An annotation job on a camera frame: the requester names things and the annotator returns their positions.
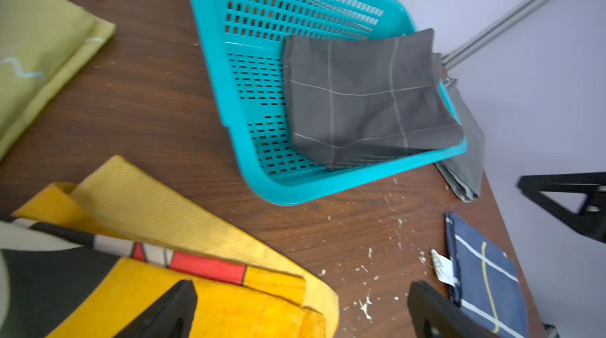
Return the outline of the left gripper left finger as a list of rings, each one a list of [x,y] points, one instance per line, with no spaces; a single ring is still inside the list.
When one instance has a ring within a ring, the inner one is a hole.
[[[116,337],[189,337],[197,309],[192,281],[178,281]]]

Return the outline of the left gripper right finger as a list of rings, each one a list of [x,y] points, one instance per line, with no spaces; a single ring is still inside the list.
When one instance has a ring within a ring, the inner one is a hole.
[[[492,337],[424,281],[410,285],[407,306],[416,337]]]

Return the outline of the grey checked pillowcase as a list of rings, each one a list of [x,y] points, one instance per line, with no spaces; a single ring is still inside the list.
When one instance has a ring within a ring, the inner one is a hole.
[[[433,42],[430,29],[372,41],[288,37],[292,150],[341,170],[459,145],[464,130],[440,93]]]

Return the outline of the navy striped pillowcase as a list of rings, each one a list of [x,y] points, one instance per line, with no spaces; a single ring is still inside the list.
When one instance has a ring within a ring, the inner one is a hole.
[[[529,336],[528,308],[515,264],[456,213],[445,213],[445,232],[448,254],[431,251],[431,256],[451,301],[499,337]]]

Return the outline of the orange yellow cartoon pillowcase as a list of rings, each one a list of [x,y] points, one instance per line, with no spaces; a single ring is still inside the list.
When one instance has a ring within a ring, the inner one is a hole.
[[[332,337],[312,273],[115,156],[1,219],[1,335],[116,337],[192,281],[189,337]]]

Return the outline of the pale yellow pillowcase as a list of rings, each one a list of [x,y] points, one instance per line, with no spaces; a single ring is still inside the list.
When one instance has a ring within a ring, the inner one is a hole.
[[[69,0],[1,0],[1,155],[115,30]]]

